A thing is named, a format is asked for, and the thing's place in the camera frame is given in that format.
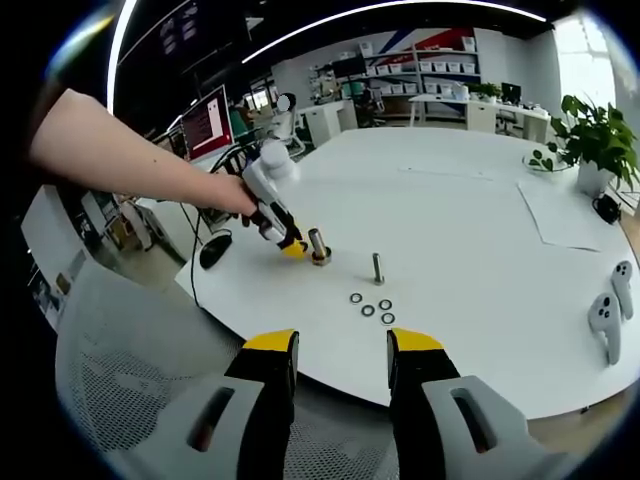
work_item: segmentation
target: floor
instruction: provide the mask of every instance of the floor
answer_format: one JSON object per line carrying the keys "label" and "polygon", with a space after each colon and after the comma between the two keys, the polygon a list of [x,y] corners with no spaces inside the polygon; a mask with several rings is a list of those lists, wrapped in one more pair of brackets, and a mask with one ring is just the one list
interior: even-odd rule
{"label": "floor", "polygon": [[[189,304],[192,300],[173,278],[181,264],[155,245],[148,252],[128,248],[117,255],[101,252],[103,265],[136,283],[163,292],[172,301]],[[633,392],[627,390],[592,406],[584,413],[529,421],[531,435],[552,451],[587,454],[620,420]]]}

